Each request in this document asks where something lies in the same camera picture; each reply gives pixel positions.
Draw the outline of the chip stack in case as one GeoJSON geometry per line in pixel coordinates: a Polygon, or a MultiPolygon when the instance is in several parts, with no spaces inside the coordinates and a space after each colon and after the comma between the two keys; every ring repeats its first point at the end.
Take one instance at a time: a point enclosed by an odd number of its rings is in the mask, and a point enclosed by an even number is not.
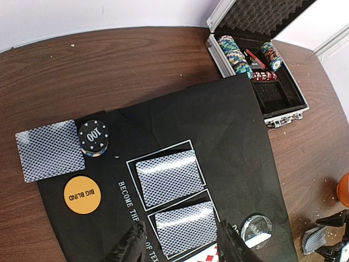
{"type": "Polygon", "coordinates": [[[248,64],[244,54],[238,47],[234,38],[230,35],[223,35],[218,39],[218,44],[223,50],[223,53],[227,57],[230,65],[236,74],[246,73],[251,80],[253,77],[253,70],[248,64]]]}
{"type": "Polygon", "coordinates": [[[271,42],[265,42],[260,47],[261,52],[269,62],[272,71],[276,72],[282,65],[282,58],[271,42]]]}

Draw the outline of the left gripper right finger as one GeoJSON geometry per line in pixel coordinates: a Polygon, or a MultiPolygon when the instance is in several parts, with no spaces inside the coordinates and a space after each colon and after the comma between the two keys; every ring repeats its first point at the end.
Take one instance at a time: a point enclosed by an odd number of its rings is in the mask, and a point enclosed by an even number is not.
{"type": "Polygon", "coordinates": [[[225,219],[216,224],[219,261],[262,262],[225,219]]]}

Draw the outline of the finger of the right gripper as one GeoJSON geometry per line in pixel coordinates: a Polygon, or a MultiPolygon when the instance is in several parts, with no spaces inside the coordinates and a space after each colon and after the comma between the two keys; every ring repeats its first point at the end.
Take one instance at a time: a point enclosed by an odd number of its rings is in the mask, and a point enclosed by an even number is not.
{"type": "Polygon", "coordinates": [[[316,220],[316,224],[330,227],[342,227],[348,222],[348,209],[344,209],[332,216],[316,220]]]}
{"type": "Polygon", "coordinates": [[[322,246],[316,253],[324,257],[325,262],[348,262],[348,242],[339,242],[333,246],[322,246]]]}

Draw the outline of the right chip stack in case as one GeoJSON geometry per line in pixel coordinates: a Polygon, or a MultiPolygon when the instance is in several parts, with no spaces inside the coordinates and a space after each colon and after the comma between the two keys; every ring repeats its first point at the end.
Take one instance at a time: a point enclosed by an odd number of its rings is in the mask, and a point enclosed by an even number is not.
{"type": "Polygon", "coordinates": [[[271,42],[265,42],[260,47],[261,52],[269,62],[272,71],[276,72],[282,65],[282,58],[271,42]]]}

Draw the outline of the right aluminium frame post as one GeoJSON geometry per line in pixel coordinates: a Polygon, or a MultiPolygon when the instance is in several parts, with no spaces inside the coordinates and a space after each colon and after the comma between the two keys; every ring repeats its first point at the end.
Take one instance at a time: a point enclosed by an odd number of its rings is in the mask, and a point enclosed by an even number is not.
{"type": "Polygon", "coordinates": [[[333,36],[318,46],[314,52],[317,57],[321,57],[326,52],[330,52],[330,56],[338,52],[348,44],[348,24],[341,30],[337,31],[333,36]]]}

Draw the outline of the ten of diamonds card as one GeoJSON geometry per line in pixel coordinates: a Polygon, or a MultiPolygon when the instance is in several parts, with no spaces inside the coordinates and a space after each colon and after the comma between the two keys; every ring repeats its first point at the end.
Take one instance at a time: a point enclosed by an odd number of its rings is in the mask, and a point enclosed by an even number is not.
{"type": "Polygon", "coordinates": [[[197,253],[195,256],[190,258],[189,261],[193,262],[215,262],[219,261],[219,255],[218,255],[218,246],[217,244],[213,244],[203,251],[197,253]]]}

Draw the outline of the white and orange bowl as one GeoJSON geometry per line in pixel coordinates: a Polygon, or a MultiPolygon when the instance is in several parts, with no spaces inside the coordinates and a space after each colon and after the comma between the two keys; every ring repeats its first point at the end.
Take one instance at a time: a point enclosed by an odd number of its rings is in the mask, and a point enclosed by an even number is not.
{"type": "Polygon", "coordinates": [[[336,188],[337,198],[345,207],[349,207],[348,179],[349,173],[346,173],[341,178],[336,188]]]}

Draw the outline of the poker chip stack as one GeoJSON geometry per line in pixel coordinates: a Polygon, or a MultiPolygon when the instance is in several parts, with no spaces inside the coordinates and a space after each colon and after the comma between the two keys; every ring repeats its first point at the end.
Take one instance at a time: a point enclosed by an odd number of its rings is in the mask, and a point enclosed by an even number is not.
{"type": "Polygon", "coordinates": [[[89,120],[79,129],[79,142],[82,152],[89,157],[98,157],[107,150],[109,130],[100,120],[89,120]]]}

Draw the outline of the orange big blind button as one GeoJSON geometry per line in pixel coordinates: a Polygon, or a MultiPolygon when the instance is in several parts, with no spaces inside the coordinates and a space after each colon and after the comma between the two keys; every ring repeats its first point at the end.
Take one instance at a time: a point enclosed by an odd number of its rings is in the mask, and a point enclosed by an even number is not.
{"type": "Polygon", "coordinates": [[[71,178],[64,187],[63,196],[67,207],[80,215],[94,212],[101,203],[98,184],[87,176],[71,178]]]}

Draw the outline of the aluminium poker case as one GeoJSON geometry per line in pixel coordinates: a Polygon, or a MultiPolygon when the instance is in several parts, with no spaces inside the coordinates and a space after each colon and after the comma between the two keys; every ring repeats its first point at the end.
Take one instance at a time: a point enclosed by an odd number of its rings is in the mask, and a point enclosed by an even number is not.
{"type": "MultiPolygon", "coordinates": [[[[233,70],[218,39],[234,38],[244,54],[249,49],[272,71],[260,47],[271,42],[305,12],[314,1],[220,1],[207,19],[210,35],[206,47],[223,77],[238,75],[233,70]]],[[[303,92],[282,58],[275,72],[276,81],[250,80],[260,105],[265,125],[277,128],[303,118],[309,109],[303,92]]]]}

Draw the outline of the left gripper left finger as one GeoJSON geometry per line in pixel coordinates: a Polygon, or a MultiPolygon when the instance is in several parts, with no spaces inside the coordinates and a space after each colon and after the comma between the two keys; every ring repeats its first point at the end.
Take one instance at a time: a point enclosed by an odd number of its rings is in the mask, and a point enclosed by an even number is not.
{"type": "Polygon", "coordinates": [[[135,222],[101,261],[145,261],[146,242],[147,232],[145,222],[135,222]]]}

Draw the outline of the grey playing card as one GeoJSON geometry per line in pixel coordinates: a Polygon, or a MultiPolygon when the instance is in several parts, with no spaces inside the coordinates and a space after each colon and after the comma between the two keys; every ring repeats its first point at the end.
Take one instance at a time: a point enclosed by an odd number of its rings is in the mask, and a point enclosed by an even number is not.
{"type": "Polygon", "coordinates": [[[85,169],[74,120],[22,131],[15,139],[26,183],[85,169]]]}

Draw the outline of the left chip stack in case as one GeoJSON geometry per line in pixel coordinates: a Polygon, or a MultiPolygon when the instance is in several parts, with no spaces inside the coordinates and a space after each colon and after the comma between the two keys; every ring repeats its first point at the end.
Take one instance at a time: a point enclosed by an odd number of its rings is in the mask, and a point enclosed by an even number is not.
{"type": "Polygon", "coordinates": [[[234,38],[230,35],[223,35],[218,39],[218,44],[223,50],[223,53],[227,57],[230,65],[236,74],[246,73],[251,80],[253,77],[253,70],[248,64],[244,54],[238,47],[234,38]]]}

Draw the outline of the deck of grey cards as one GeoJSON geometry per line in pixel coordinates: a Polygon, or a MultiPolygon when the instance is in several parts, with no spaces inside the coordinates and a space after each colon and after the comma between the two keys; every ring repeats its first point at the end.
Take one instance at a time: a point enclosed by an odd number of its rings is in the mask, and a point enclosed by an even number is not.
{"type": "Polygon", "coordinates": [[[309,255],[327,244],[327,226],[321,225],[307,230],[302,238],[302,249],[305,255],[309,255]]]}

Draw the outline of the black poker mat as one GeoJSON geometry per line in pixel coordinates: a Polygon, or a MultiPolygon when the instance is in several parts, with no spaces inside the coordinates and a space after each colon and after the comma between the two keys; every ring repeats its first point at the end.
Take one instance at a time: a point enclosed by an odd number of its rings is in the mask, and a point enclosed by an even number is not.
{"type": "Polygon", "coordinates": [[[252,85],[234,76],[188,87],[147,102],[75,121],[100,120],[110,132],[99,157],[86,157],[85,169],[40,181],[43,203],[67,261],[101,261],[137,221],[147,229],[147,261],[184,261],[211,243],[165,256],[155,215],[211,201],[215,220],[241,228],[252,215],[271,220],[272,237],[257,251],[263,261],[296,261],[267,128],[252,85]],[[135,164],[194,150],[204,189],[147,208],[135,164]],[[92,178],[101,203],[92,213],[71,211],[63,196],[76,176],[92,178]]]}

